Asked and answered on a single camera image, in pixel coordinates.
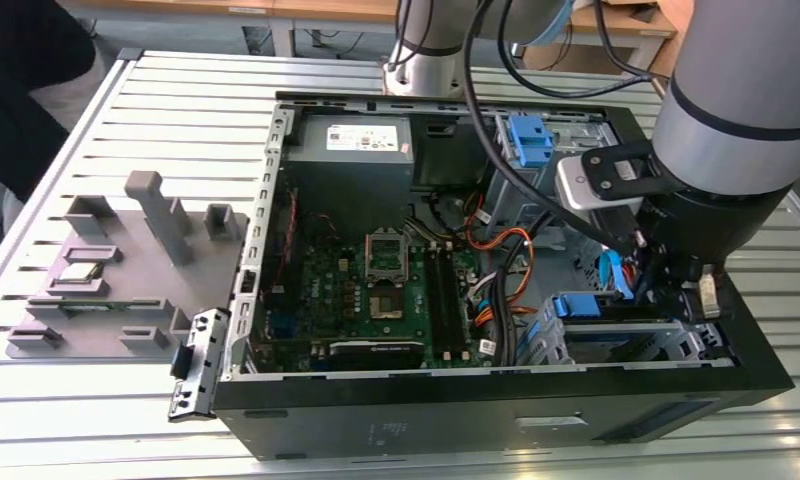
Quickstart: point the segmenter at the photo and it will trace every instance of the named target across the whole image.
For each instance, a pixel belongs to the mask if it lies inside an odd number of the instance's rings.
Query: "motherboard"
[[[476,280],[474,251],[379,229],[359,244],[310,245],[302,264],[299,301],[268,311],[263,326],[255,323],[259,371],[482,364],[463,300]]]

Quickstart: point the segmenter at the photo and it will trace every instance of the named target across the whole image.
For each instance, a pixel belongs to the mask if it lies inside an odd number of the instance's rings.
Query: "black cable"
[[[575,27],[572,27],[572,21],[566,26],[566,37],[563,39],[563,43],[560,44],[560,49],[558,50],[558,58],[546,68],[540,68],[540,71],[548,71],[560,65],[560,62],[566,60],[566,56],[570,54],[570,50],[572,49],[572,36],[575,33]]]
[[[536,219],[534,220],[534,223],[531,224],[531,226],[528,228],[528,236],[531,237],[531,240],[534,240],[534,238],[536,238],[536,234],[539,233],[540,228],[547,227],[554,220],[555,220],[555,217],[551,216],[548,212],[543,212],[536,217]],[[507,254],[507,258],[504,259],[504,268],[507,269],[508,272],[510,272],[510,267],[512,265],[512,262],[516,261],[516,257],[519,256],[519,252],[522,251],[523,244],[524,244],[524,240],[519,239],[516,244],[510,249],[510,253]]]
[[[516,364],[516,325],[512,321],[510,313],[510,302],[507,301],[507,273],[504,267],[498,267],[495,271],[495,281],[492,282],[492,313],[495,322],[502,326],[503,333],[503,366],[514,366]]]
[[[487,299],[490,301],[490,306],[492,306],[492,313],[496,313],[496,309],[494,306],[494,302],[496,302],[498,295],[495,292],[495,282],[490,284],[490,288],[487,289]],[[492,355],[492,366],[500,367],[504,365],[504,342],[502,341],[504,338],[504,333],[502,331],[502,324],[498,322],[498,318],[494,318],[491,322],[487,323],[490,328],[490,338],[495,343],[495,355]]]
[[[444,217],[442,216],[442,212],[438,209],[438,197],[435,196],[430,196],[427,197],[427,206],[430,207],[430,215],[432,216],[434,220],[436,221],[436,223],[439,224],[439,226],[442,227],[442,229],[447,232],[448,235],[451,235],[451,238],[454,239],[455,242],[458,242],[458,244],[463,244],[466,243],[466,241],[460,238],[459,236],[459,231],[455,228],[451,228],[451,226],[448,225],[448,222],[444,221]]]
[[[432,2],[435,2],[436,0],[428,0],[430,1],[430,13],[427,15],[427,27],[424,27],[424,34],[422,35],[422,39],[418,42],[418,44],[415,45],[415,50],[412,50],[412,52],[410,53],[410,56],[406,57],[403,60],[399,60],[396,62],[394,62],[391,64],[391,68],[390,70],[394,72],[394,69],[398,68],[399,65],[403,65],[404,63],[407,63],[410,60],[412,60],[412,58],[415,58],[415,55],[418,55],[422,51],[422,49],[424,48],[424,40],[427,40],[427,36],[430,35],[430,27],[432,26]],[[407,8],[407,12],[406,12],[406,21],[408,21],[408,17],[410,17],[410,10],[412,10],[412,0],[410,0],[410,8]],[[406,25],[403,27],[403,35],[406,36]],[[398,41],[400,42],[399,46],[398,46],[398,56],[400,56],[400,52],[403,51],[403,37],[399,37]]]
[[[616,52],[614,51],[614,45],[611,45],[611,36],[608,35],[608,26],[604,23],[604,10],[602,8],[602,0],[594,1],[594,9],[596,11],[596,25],[599,28],[599,37],[602,38],[602,46],[604,47],[604,53],[607,54],[608,58],[611,59],[611,62],[614,62],[614,65],[616,65],[623,71],[626,71],[634,75],[648,76],[650,78],[660,77],[660,78],[670,80],[670,78],[666,75],[648,72],[647,70],[643,70],[642,68],[628,65],[628,63],[626,63],[623,61],[623,59],[619,58],[619,56],[616,55]]]
[[[398,53],[395,55],[395,62],[400,60],[400,53],[403,53],[403,37],[406,37],[406,26],[410,24],[410,12],[412,11],[412,0],[408,0],[410,3],[407,5],[406,0],[398,0],[398,9],[395,11],[395,37],[398,37]],[[400,22],[400,10],[403,9],[403,5],[406,7],[406,15],[403,16],[403,22]]]
[[[599,95],[604,95],[606,93],[615,92],[631,85],[638,83],[651,82],[652,77],[648,75],[642,75],[639,77],[631,77],[626,80],[620,80],[619,82],[607,85],[600,88],[591,88],[587,90],[578,90],[572,92],[562,92],[559,90],[551,90],[546,87],[540,87],[539,85],[531,83],[531,81],[522,76],[519,70],[516,70],[516,66],[512,61],[512,57],[510,52],[507,51],[507,44],[504,43],[504,30],[507,28],[507,17],[510,16],[510,7],[512,6],[512,0],[507,0],[504,3],[504,10],[502,12],[502,19],[498,24],[498,54],[502,57],[502,63],[504,64],[504,68],[507,69],[507,73],[510,76],[519,82],[524,87],[539,93],[540,95],[546,95],[548,97],[555,98],[590,98],[598,97]]]
[[[359,42],[362,41],[362,37],[364,37],[364,32],[362,32],[359,34],[359,38],[356,38],[356,41],[352,43],[352,46],[347,50],[344,50],[342,53],[335,54],[335,58],[338,58],[340,60],[343,55],[347,55],[350,52],[352,52],[356,49],[356,47],[359,46]]]
[[[264,48],[264,44],[267,43],[267,40],[269,40],[272,38],[272,31],[269,33],[267,33],[267,36],[264,37],[264,39],[259,42],[257,44],[257,53],[261,53],[261,48]]]
[[[558,204],[551,198],[543,195],[534,186],[528,183],[522,175],[516,173],[512,169],[504,157],[502,157],[500,150],[495,147],[495,143],[490,138],[488,132],[486,131],[483,113],[480,112],[480,105],[478,104],[478,94],[475,93],[474,81],[471,78],[471,49],[474,46],[475,36],[480,29],[480,24],[483,22],[483,16],[492,5],[492,0],[483,0],[478,7],[478,11],[475,12],[475,17],[468,27],[468,32],[466,33],[466,39],[463,40],[463,83],[466,88],[466,104],[468,106],[468,113],[471,115],[471,120],[475,125],[475,131],[478,133],[478,138],[486,149],[487,155],[492,161],[492,165],[499,170],[507,181],[512,184],[512,186],[522,192],[528,199],[531,199],[536,204],[543,206],[551,214],[563,220],[575,230],[578,230],[584,236],[590,237],[596,242],[607,245],[608,248],[612,248],[623,255],[631,255],[631,247],[630,245],[616,241],[614,237],[590,225],[584,220],[582,220],[578,215],[570,212],[566,208]]]

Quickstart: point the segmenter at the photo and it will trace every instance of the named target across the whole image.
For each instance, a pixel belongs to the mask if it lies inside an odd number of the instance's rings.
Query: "white label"
[[[492,221],[492,215],[486,213],[482,209],[479,209],[475,212],[475,217],[478,217],[480,219],[480,221],[483,222],[484,225],[488,225],[490,222]]]
[[[520,417],[516,426],[527,427],[562,427],[566,425],[587,425],[582,417]]]
[[[484,355],[495,355],[495,347],[496,344],[494,341],[487,340],[486,338],[480,340],[480,353]]]
[[[635,173],[635,169],[631,166],[631,162],[628,160],[620,160],[614,164],[616,167],[616,173],[619,173],[619,178],[626,181],[636,180],[638,174]]]
[[[642,37],[670,37],[672,34],[658,30],[640,30],[639,35]]]
[[[396,152],[398,127],[394,125],[332,125],[326,133],[327,150]]]
[[[259,15],[264,15],[267,10],[263,8],[245,8],[245,7],[228,7],[229,12],[235,13],[256,13]]]

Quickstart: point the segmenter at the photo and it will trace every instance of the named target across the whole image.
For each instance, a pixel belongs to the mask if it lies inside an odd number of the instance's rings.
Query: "slotted metal table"
[[[540,85],[582,88],[616,77],[532,73]],[[494,69],[475,69],[483,99],[540,101]],[[163,193],[189,211],[211,202],[245,212],[263,177],[278,90],[380,92],[375,64],[145,52],[119,60],[0,248],[0,478],[800,479],[800,201],[793,194],[730,271],[798,387],[727,410],[643,445],[374,459],[257,462],[223,423],[167,423],[168,365],[19,361],[8,329],[44,282],[69,232],[73,195],[115,208],[135,169],[164,176]],[[660,99],[648,85],[587,100],[628,107],[647,135]]]

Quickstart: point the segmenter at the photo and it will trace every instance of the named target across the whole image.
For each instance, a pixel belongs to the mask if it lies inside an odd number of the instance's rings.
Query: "power supply label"
[[[327,129],[327,150],[396,152],[398,127],[394,125],[332,125]]]

